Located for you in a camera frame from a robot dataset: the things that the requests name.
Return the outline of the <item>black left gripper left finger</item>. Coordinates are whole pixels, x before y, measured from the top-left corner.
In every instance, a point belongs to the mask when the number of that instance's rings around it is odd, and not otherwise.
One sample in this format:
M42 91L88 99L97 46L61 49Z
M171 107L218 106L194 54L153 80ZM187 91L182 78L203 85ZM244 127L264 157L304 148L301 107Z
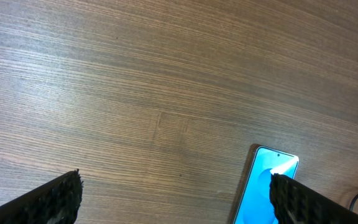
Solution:
M82 201L79 170L69 171L0 206L0 224L74 224Z

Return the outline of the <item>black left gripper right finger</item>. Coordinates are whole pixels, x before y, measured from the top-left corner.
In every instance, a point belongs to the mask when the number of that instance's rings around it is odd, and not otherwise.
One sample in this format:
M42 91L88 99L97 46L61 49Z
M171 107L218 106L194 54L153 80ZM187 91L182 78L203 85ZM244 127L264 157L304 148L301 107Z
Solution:
M358 224L358 214L285 175L271 175L269 197L279 224Z

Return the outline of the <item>teal Galaxy smartphone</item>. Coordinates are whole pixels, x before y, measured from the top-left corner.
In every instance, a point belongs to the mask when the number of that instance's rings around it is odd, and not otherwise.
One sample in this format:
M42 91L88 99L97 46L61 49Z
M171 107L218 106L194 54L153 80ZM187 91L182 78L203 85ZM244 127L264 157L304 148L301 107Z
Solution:
M231 223L277 224L278 220L270 202L272 176L283 174L292 179L298 164L298 156L266 146L257 146Z

